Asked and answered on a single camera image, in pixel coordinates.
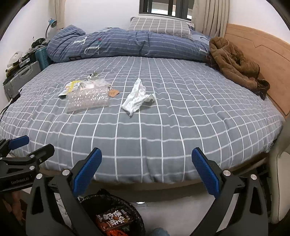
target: bubble wrap bag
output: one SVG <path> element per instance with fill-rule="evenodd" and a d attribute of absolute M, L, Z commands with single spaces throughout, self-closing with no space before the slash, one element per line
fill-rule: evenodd
<path fill-rule="evenodd" d="M 81 109 L 109 106 L 109 88 L 107 86 L 92 89 L 77 89 L 70 92 L 66 98 L 68 112 Z"/>

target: brown jacket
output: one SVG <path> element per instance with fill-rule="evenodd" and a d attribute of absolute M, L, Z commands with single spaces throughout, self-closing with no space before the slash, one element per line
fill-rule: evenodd
<path fill-rule="evenodd" d="M 245 58 L 243 52 L 226 38 L 215 37 L 209 41 L 210 52 L 223 75 L 264 100 L 270 85 L 263 80 L 257 63 Z"/>

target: blue lamp head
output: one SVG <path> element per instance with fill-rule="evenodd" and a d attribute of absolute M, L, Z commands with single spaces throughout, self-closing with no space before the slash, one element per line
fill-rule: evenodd
<path fill-rule="evenodd" d="M 54 20 L 54 19 L 50 19 L 48 22 L 49 22 L 51 28 L 54 28 L 56 26 L 56 24 L 57 24 L 57 21 Z"/>

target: headboard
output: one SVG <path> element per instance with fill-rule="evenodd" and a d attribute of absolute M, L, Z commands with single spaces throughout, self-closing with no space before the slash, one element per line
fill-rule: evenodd
<path fill-rule="evenodd" d="M 234 24 L 227 25 L 225 38 L 259 64 L 271 86 L 270 99 L 286 117 L 290 111 L 290 44 L 263 31 Z"/>

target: gray checkered pillow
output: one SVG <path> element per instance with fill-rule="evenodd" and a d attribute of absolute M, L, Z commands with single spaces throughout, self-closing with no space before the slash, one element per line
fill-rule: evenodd
<path fill-rule="evenodd" d="M 128 28 L 129 31 L 150 31 L 158 34 L 174 35 L 191 39 L 191 32 L 186 22 L 170 19 L 153 19 L 135 17 Z"/>

